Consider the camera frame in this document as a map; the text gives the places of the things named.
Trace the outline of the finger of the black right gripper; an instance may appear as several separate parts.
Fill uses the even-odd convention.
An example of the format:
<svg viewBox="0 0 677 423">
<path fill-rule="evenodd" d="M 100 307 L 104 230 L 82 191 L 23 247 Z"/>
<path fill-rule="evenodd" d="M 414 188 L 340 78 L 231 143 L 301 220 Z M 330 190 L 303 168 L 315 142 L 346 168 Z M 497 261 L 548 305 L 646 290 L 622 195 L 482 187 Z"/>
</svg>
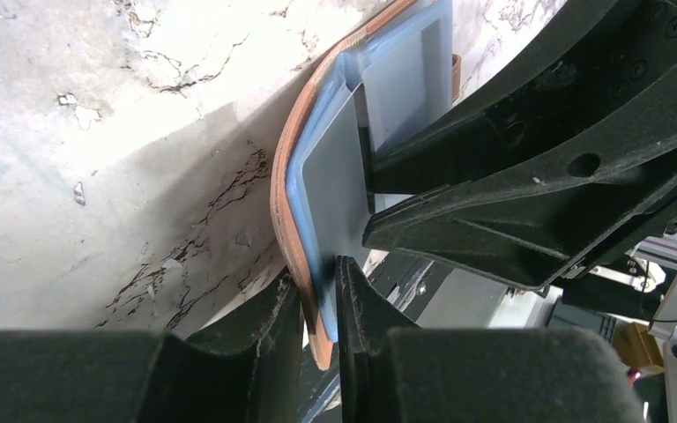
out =
<svg viewBox="0 0 677 423">
<path fill-rule="evenodd" d="M 614 259 L 676 217 L 677 63 L 560 145 L 376 214 L 363 242 L 534 290 Z"/>
<path fill-rule="evenodd" d="M 617 183 L 677 150 L 677 1 L 569 1 L 491 80 L 381 152 L 375 193 L 517 167 L 523 184 Z"/>
</svg>

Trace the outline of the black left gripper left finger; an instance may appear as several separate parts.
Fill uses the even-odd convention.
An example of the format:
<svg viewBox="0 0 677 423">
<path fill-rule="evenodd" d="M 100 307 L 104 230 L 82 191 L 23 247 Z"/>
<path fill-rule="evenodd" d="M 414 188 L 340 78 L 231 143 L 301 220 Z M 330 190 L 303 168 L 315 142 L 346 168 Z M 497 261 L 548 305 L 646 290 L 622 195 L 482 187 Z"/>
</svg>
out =
<svg viewBox="0 0 677 423">
<path fill-rule="evenodd" d="M 0 331 L 0 422 L 294 422 L 301 345 L 288 271 L 187 338 Z"/>
</svg>

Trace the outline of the black credit card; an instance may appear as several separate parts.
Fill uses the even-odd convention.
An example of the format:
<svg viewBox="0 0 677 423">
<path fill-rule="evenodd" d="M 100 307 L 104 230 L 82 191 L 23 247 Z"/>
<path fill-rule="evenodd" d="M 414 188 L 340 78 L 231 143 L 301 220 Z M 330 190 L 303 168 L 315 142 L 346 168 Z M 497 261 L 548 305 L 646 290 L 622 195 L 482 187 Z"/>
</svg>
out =
<svg viewBox="0 0 677 423">
<path fill-rule="evenodd" d="M 369 211 L 353 92 L 341 86 L 325 118 L 325 128 L 302 165 L 302 175 L 318 269 L 327 276 L 333 272 L 336 256 L 366 255 L 361 237 Z"/>
</svg>

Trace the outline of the tan leather card holder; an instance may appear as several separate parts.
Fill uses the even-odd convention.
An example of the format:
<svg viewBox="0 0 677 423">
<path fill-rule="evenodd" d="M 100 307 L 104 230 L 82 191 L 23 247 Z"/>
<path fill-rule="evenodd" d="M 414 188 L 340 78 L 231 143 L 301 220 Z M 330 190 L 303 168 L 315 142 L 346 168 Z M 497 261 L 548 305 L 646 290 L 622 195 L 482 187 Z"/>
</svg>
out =
<svg viewBox="0 0 677 423">
<path fill-rule="evenodd" d="M 369 217 L 401 200 L 368 188 L 372 161 L 447 113 L 458 95 L 448 1 L 392 1 L 334 44 L 301 89 L 279 137 L 270 211 L 279 248 L 302 302 L 316 366 L 327 369 L 338 340 L 335 269 L 318 269 L 316 236 L 302 165 L 325 128 L 339 88 L 353 92 Z"/>
</svg>

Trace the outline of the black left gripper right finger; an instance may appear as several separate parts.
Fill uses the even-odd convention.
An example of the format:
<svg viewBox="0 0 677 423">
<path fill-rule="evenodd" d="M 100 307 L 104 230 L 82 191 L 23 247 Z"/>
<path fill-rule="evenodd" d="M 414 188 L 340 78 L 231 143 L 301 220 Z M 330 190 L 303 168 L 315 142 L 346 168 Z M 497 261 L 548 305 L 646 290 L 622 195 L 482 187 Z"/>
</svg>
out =
<svg viewBox="0 0 677 423">
<path fill-rule="evenodd" d="M 345 422 L 640 422 L 643 407 L 597 334 L 423 329 L 350 256 L 336 259 Z"/>
</svg>

